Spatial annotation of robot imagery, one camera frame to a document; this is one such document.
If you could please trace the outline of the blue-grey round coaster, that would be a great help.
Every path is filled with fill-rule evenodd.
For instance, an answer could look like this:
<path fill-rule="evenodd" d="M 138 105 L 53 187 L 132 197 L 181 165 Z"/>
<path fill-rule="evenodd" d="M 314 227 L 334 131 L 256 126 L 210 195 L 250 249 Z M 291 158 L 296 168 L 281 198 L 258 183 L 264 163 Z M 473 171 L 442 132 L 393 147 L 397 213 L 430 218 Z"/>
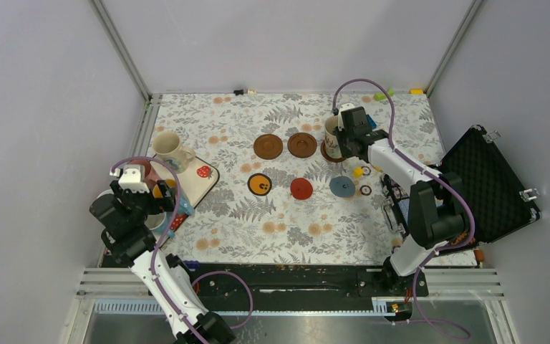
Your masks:
<path fill-rule="evenodd" d="M 356 186 L 353 180 L 347 176 L 337 176 L 329 182 L 330 191 L 340 198 L 351 198 L 355 195 Z"/>

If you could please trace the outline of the brown wooden coaster top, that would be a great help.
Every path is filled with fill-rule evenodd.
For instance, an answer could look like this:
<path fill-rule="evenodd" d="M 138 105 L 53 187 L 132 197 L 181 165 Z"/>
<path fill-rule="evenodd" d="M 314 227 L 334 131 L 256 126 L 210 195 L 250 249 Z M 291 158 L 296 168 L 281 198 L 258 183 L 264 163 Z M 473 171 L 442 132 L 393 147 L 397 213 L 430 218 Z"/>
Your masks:
<path fill-rule="evenodd" d="M 273 160 L 283 151 L 283 141 L 274 134 L 259 136 L 253 144 L 254 153 L 264 160 Z"/>

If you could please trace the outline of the cream mug with handle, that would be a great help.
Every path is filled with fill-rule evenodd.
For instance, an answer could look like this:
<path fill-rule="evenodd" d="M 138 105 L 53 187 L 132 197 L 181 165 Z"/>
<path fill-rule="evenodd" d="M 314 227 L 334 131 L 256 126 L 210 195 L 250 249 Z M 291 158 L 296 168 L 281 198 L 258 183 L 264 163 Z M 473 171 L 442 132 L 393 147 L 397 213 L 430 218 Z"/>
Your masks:
<path fill-rule="evenodd" d="M 326 152 L 332 158 L 343 158 L 334 130 L 338 126 L 338 116 L 328 118 L 324 123 Z"/>

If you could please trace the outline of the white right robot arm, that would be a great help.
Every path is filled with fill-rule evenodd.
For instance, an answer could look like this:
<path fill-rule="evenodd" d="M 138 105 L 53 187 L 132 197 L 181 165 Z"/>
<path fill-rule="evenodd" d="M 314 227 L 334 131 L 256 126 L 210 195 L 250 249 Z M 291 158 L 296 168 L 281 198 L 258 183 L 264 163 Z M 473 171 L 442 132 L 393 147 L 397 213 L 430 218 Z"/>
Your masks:
<path fill-rule="evenodd" d="M 399 149 L 391 132 L 375 130 L 363 107 L 336 111 L 334 134 L 343 157 L 357 157 L 381 168 L 409 196 L 407 236 L 382 265 L 374 282 L 385 294 L 415 296 L 424 265 L 453 239 L 473 236 L 476 223 L 454 173 L 430 168 Z"/>

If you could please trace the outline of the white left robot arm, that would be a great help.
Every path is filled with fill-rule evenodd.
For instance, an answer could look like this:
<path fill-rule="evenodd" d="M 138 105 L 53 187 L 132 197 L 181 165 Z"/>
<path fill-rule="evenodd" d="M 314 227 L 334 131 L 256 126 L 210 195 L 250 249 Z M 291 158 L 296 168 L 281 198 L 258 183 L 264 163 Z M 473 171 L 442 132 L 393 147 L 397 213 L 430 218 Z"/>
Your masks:
<path fill-rule="evenodd" d="M 104 229 L 101 239 L 113 259 L 125 265 L 148 289 L 163 311 L 176 343 L 232 343 L 224 319 L 208 310 L 193 289 L 193 276 L 177 256 L 166 255 L 147 228 L 150 215 L 177 212 L 181 194 L 166 181 L 155 196 L 143 182 L 110 183 L 89 211 Z"/>

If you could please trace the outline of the brown wooden coaster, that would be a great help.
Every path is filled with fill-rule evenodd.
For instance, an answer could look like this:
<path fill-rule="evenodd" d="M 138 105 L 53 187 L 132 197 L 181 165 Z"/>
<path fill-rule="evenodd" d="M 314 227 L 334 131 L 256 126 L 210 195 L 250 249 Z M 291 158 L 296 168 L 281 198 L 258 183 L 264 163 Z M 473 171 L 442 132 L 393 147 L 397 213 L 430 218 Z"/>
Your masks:
<path fill-rule="evenodd" d="M 325 141 L 322 141 L 320 145 L 320 152 L 322 154 L 322 157 L 326 159 L 327 161 L 333 162 L 333 163 L 341 163 L 346 160 L 346 158 L 332 158 L 330 157 L 326 152 L 326 145 Z"/>
<path fill-rule="evenodd" d="M 264 160 L 273 160 L 283 151 L 283 141 L 274 134 L 259 136 L 253 144 L 254 153 Z"/>
<path fill-rule="evenodd" d="M 308 158 L 317 150 L 317 140 L 309 133 L 295 133 L 288 139 L 287 148 L 297 158 Z"/>

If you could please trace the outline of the red round coaster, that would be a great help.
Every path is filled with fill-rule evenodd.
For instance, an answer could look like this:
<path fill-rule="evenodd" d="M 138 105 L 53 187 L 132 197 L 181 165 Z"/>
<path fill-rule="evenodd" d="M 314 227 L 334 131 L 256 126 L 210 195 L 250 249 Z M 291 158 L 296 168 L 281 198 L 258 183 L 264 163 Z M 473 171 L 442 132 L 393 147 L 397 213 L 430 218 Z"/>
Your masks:
<path fill-rule="evenodd" d="M 297 200 L 309 199 L 314 191 L 312 184 L 305 178 L 295 178 L 290 183 L 292 196 Z"/>

